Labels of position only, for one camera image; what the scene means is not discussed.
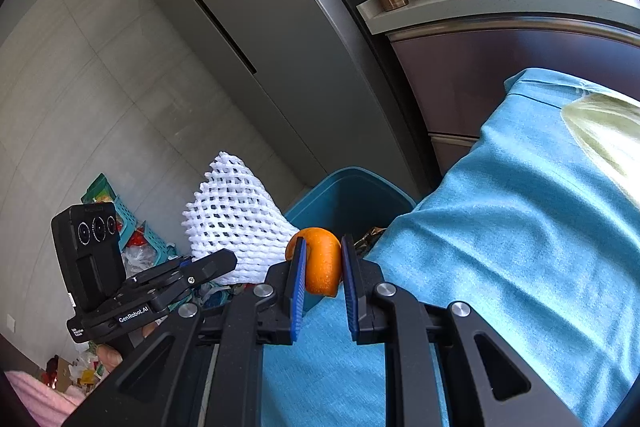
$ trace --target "metal screw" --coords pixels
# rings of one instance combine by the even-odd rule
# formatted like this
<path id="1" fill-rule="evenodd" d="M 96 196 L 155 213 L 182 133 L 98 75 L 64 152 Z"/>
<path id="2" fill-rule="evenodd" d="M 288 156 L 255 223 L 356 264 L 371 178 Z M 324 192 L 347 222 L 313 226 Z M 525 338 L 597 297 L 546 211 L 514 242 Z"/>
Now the metal screw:
<path id="1" fill-rule="evenodd" d="M 192 302 L 187 302 L 178 308 L 178 315 L 184 319 L 193 317 L 196 313 L 198 313 L 198 307 Z"/>
<path id="2" fill-rule="evenodd" d="M 396 294 L 396 287 L 390 282 L 381 282 L 376 286 L 376 292 L 378 292 L 378 295 L 382 295 L 383 297 L 391 297 Z"/>
<path id="3" fill-rule="evenodd" d="M 466 302 L 458 301 L 451 305 L 451 312 L 458 317 L 466 317 L 471 313 L 471 308 Z"/>
<path id="4" fill-rule="evenodd" d="M 268 297 L 273 293 L 273 287 L 270 284 L 258 284 L 254 288 L 254 295 L 257 297 Z"/>

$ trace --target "countertop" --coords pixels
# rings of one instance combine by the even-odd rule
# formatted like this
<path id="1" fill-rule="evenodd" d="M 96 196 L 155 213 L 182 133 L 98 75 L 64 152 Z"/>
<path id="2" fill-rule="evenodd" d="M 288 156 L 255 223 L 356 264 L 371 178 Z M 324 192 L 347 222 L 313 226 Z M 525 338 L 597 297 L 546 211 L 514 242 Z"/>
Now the countertop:
<path id="1" fill-rule="evenodd" d="M 378 0 L 367 0 L 358 11 L 372 34 L 391 32 L 465 16 L 498 13 L 577 16 L 640 32 L 639 0 L 409 0 L 402 8 L 385 12 Z"/>

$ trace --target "white foam net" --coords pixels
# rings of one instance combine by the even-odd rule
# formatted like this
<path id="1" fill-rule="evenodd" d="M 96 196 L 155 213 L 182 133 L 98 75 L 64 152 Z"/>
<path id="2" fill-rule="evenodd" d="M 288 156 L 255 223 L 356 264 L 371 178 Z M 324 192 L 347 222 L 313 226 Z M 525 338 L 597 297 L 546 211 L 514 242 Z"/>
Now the white foam net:
<path id="1" fill-rule="evenodd" d="M 236 254 L 238 265 L 216 282 L 263 282 L 269 267 L 284 261 L 287 243 L 298 229 L 240 158 L 221 152 L 205 177 L 195 201 L 183 212 L 191 254 L 200 259 L 227 248 Z"/>

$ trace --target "pink sleeve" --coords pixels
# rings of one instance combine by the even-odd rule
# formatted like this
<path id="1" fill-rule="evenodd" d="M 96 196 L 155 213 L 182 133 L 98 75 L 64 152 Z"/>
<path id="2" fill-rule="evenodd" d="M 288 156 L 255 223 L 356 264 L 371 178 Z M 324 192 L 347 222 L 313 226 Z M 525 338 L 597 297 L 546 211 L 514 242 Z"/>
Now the pink sleeve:
<path id="1" fill-rule="evenodd" d="M 54 391 L 27 373 L 7 371 L 5 375 L 40 427 L 60 427 L 82 402 L 82 397 Z"/>

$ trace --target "orange fruit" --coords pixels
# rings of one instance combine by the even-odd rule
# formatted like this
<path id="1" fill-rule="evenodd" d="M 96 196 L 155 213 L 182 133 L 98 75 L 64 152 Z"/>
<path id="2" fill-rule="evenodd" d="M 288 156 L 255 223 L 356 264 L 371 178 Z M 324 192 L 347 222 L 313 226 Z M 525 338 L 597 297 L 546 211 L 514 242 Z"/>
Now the orange fruit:
<path id="1" fill-rule="evenodd" d="M 296 240 L 306 241 L 306 291 L 314 295 L 335 297 L 342 277 L 340 241 L 325 229 L 304 229 L 294 235 L 287 245 L 285 258 L 292 259 Z"/>

